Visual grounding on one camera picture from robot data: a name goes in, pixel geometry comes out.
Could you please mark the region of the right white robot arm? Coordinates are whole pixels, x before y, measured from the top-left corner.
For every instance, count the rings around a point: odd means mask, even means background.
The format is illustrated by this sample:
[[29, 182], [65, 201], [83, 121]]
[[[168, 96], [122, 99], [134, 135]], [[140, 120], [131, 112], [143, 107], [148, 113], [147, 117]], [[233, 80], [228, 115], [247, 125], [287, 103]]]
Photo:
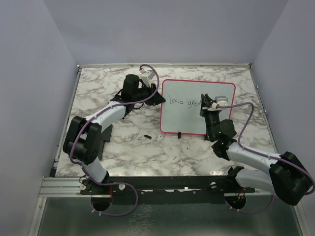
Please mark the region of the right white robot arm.
[[213, 143], [212, 150], [219, 158], [243, 163], [255, 171], [242, 171], [229, 177], [226, 187], [238, 192], [243, 187], [258, 188], [276, 194], [283, 202], [295, 206], [300, 200], [314, 193], [315, 180], [291, 153], [264, 152], [241, 143], [242, 133], [235, 131], [230, 119], [221, 120], [219, 113], [229, 108], [226, 98], [212, 99], [201, 95], [200, 116], [205, 119], [205, 139]]

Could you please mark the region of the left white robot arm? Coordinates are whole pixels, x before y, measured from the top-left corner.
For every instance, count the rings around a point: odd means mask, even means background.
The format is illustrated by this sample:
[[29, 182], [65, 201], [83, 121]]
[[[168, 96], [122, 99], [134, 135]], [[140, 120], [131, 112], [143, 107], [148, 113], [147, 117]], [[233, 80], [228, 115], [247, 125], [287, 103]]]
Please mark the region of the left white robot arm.
[[105, 108], [85, 118], [75, 116], [71, 120], [63, 152], [93, 179], [92, 189], [96, 193], [103, 194], [109, 187], [109, 173], [100, 163], [106, 130], [111, 129], [117, 120], [124, 119], [135, 109], [136, 103], [155, 106], [164, 102], [165, 98], [158, 92], [157, 84], [146, 84], [144, 78], [128, 74], [123, 88]]

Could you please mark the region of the red framed whiteboard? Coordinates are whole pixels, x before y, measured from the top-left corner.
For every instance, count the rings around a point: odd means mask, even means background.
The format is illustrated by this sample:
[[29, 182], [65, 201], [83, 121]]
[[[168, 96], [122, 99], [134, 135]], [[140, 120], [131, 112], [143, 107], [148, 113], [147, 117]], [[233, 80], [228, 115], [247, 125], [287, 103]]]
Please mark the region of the red framed whiteboard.
[[206, 125], [200, 116], [201, 95], [213, 100], [224, 98], [225, 106], [234, 102], [236, 85], [231, 82], [166, 79], [161, 95], [165, 102], [160, 110], [160, 130], [170, 134], [204, 135]]

